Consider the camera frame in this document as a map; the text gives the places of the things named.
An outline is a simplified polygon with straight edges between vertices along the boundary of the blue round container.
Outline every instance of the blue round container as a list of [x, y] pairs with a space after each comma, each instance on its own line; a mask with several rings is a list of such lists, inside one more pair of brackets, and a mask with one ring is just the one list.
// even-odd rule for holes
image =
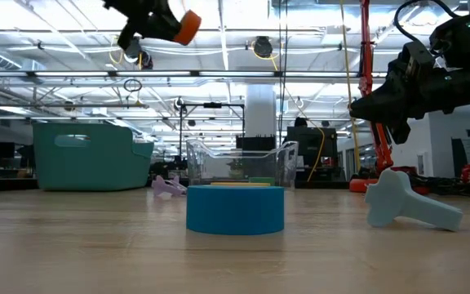
[[208, 234], [268, 234], [284, 229], [284, 188], [188, 187], [186, 227]]

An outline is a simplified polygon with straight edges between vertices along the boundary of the pink object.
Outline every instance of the pink object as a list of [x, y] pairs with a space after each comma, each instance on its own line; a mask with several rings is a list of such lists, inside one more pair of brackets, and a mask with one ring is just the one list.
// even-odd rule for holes
[[156, 176], [152, 182], [153, 195], [158, 196], [163, 192], [170, 193], [172, 196], [186, 195], [186, 187], [179, 184], [179, 176], [175, 176], [173, 180], [164, 180], [162, 176]]

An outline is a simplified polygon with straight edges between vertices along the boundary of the clear plastic bin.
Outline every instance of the clear plastic bin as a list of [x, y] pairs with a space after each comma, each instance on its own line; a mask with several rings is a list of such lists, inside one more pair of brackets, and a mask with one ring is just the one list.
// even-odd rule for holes
[[200, 140], [188, 140], [186, 147], [190, 185], [255, 181], [295, 187], [298, 142], [286, 142], [271, 151], [217, 151]]

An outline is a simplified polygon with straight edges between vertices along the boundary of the wooden tabletop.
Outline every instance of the wooden tabletop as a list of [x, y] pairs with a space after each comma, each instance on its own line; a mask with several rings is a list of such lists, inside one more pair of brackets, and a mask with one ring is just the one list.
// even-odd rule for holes
[[185, 229], [185, 198], [0, 193], [0, 293], [468, 293], [470, 198], [458, 233], [405, 218], [366, 223], [360, 194], [296, 190], [286, 229]]

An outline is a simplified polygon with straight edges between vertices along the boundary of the white column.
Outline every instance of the white column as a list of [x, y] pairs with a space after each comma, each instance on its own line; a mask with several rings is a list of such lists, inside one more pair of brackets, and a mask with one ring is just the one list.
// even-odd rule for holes
[[273, 85], [248, 85], [246, 137], [276, 136], [277, 102]]

